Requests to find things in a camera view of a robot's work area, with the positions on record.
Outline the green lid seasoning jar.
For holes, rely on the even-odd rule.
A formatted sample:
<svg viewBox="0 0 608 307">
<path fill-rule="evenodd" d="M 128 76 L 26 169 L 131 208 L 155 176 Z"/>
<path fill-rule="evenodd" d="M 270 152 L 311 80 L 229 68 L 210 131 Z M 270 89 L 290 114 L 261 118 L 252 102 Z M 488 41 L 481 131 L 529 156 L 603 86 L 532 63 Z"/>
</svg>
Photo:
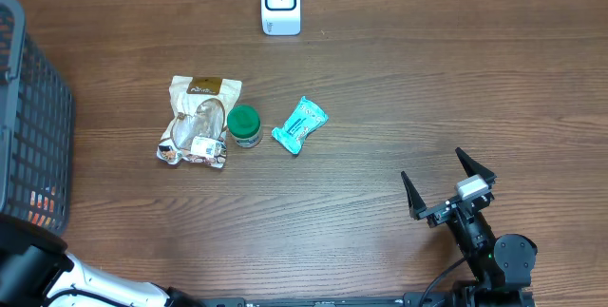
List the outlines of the green lid seasoning jar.
<svg viewBox="0 0 608 307">
<path fill-rule="evenodd" d="M 241 147 L 254 147 L 262 139 L 261 120 L 252 106 L 235 106 L 228 114 L 227 126 L 236 144 Z"/>
</svg>

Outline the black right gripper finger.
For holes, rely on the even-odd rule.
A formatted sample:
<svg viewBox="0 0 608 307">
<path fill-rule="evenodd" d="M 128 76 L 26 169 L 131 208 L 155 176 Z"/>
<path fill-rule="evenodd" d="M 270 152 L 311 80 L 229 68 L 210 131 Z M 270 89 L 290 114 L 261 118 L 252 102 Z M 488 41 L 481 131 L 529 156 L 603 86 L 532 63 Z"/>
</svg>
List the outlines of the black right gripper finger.
<svg viewBox="0 0 608 307">
<path fill-rule="evenodd" d="M 497 176 L 493 171 L 473 160 L 461 147 L 455 153 L 468 177 L 479 175 L 489 186 L 495 183 Z"/>
<path fill-rule="evenodd" d="M 427 210 L 427 206 L 405 171 L 401 172 L 401 178 L 406 188 L 409 215 L 418 221 Z"/>
</svg>

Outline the beige brown snack pouch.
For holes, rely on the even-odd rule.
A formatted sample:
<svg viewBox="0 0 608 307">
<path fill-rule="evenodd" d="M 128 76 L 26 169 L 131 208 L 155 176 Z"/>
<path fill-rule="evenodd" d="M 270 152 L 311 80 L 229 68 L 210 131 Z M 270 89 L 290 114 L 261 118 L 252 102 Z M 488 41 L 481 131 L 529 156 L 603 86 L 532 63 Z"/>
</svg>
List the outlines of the beige brown snack pouch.
<svg viewBox="0 0 608 307">
<path fill-rule="evenodd" d="M 174 76 L 169 87 L 174 114 L 157 146 L 158 159 L 222 169 L 227 161 L 227 116 L 242 82 L 219 77 Z"/>
</svg>

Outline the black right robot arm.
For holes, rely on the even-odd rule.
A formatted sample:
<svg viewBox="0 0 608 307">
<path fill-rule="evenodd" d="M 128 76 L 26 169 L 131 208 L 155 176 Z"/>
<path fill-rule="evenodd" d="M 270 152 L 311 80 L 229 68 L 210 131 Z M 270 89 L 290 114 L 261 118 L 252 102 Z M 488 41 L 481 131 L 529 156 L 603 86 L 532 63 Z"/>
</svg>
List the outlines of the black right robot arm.
<svg viewBox="0 0 608 307">
<path fill-rule="evenodd" d="M 435 278 L 422 293 L 405 293 L 405 306 L 533 306 L 531 271 L 538 247 L 519 234 L 494 235 L 482 210 L 494 200 L 492 187 L 496 174 L 469 157 L 462 148 L 455 153 L 467 178 L 455 184 L 456 194 L 444 203 L 428 207 L 411 179 L 401 178 L 408 197 L 408 210 L 415 220 L 425 219 L 433 228 L 445 224 L 462 257 Z M 454 269 L 466 263 L 474 277 L 457 281 L 448 292 L 434 288 Z"/>
</svg>

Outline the teal tissue packet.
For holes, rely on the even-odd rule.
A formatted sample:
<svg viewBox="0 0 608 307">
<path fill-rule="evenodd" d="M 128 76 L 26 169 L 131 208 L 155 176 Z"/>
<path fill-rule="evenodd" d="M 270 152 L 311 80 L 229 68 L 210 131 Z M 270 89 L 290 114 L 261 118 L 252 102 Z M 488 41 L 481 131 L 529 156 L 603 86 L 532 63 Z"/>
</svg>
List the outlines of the teal tissue packet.
<svg viewBox="0 0 608 307">
<path fill-rule="evenodd" d="M 272 130 L 272 136 L 290 153 L 298 155 L 306 138 L 328 120 L 320 106 L 302 96 L 284 125 Z"/>
</svg>

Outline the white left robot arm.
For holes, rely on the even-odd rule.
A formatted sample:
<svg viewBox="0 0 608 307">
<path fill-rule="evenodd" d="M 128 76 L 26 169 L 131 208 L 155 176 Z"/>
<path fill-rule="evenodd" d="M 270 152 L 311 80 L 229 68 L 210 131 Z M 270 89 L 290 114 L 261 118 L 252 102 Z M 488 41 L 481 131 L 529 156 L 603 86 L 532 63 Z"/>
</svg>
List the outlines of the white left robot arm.
<svg viewBox="0 0 608 307">
<path fill-rule="evenodd" d="M 175 288 L 119 278 L 67 251 L 55 234 L 1 216 L 1 304 L 39 306 L 201 306 Z"/>
</svg>

